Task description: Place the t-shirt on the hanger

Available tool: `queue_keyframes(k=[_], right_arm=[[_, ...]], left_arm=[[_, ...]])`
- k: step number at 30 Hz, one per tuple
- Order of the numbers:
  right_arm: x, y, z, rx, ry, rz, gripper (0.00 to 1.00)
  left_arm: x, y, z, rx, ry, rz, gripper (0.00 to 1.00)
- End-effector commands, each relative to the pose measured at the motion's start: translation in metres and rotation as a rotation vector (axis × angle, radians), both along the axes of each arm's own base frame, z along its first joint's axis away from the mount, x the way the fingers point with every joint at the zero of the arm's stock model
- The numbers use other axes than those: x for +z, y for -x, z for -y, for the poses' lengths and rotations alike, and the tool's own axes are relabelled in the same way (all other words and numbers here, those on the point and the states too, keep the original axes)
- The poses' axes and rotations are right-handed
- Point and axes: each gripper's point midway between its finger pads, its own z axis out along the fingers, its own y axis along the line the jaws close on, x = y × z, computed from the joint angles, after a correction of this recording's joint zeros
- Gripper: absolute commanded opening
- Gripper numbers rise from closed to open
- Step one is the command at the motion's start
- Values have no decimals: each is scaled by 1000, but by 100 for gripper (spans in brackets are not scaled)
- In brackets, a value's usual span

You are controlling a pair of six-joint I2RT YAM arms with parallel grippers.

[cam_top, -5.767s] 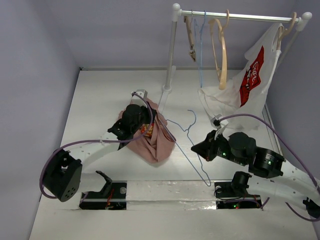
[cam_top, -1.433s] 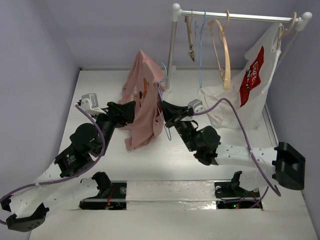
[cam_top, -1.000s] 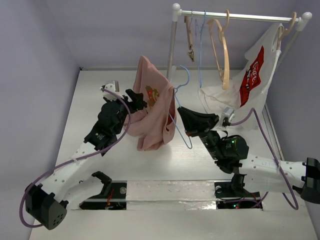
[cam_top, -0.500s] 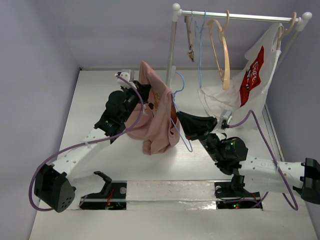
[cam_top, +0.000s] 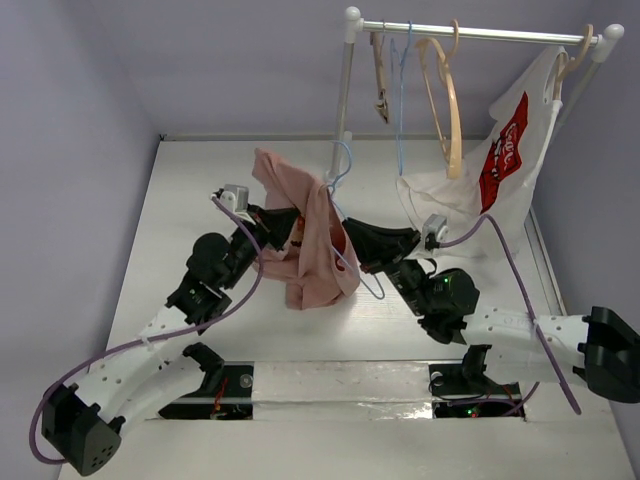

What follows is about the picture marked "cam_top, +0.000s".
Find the pink t shirt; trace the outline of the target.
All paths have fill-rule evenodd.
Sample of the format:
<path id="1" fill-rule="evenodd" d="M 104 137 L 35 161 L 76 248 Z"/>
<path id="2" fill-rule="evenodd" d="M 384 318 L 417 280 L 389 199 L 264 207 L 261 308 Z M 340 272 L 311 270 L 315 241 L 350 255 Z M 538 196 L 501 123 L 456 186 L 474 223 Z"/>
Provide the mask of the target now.
<path id="1" fill-rule="evenodd" d="M 264 275 L 285 284 L 293 310 L 334 305 L 351 296 L 360 280 L 351 241 L 331 202 L 328 185 L 284 157 L 257 148 L 253 177 L 266 192 L 268 210 L 295 207 L 299 216 L 282 250 L 263 254 Z"/>

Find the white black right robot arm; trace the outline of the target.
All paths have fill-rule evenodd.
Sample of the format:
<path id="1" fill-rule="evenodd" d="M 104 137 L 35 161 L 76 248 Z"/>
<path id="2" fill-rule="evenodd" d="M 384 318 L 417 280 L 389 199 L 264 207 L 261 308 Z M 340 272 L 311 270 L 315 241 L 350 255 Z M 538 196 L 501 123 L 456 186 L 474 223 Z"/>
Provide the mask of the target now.
<path id="1" fill-rule="evenodd" d="M 482 392 L 512 382 L 558 384 L 570 405 L 570 388 L 586 387 L 604 399 L 639 401 L 639 335 L 614 310 L 594 306 L 587 315 L 541 315 L 485 306 L 471 276 L 460 268 L 427 272 L 415 259 L 424 249 L 449 247 L 447 220 L 432 215 L 421 230 L 342 222 L 361 269 L 384 274 L 420 327 L 436 342 L 467 348 L 462 384 Z"/>

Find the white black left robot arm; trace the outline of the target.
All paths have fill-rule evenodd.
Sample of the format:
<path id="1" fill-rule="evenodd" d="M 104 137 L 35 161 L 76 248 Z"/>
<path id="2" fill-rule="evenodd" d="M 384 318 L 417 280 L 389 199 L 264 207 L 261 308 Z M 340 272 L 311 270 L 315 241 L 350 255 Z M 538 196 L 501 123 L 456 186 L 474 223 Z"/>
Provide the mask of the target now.
<path id="1" fill-rule="evenodd" d="M 200 337 L 241 308 L 228 290 L 252 265 L 265 268 L 263 250 L 283 249 L 299 216 L 295 207 L 222 211 L 233 234 L 196 240 L 179 286 L 138 336 L 73 368 L 44 394 L 29 436 L 42 436 L 79 475 L 103 468 L 135 425 L 172 400 L 219 388 L 225 362 Z"/>

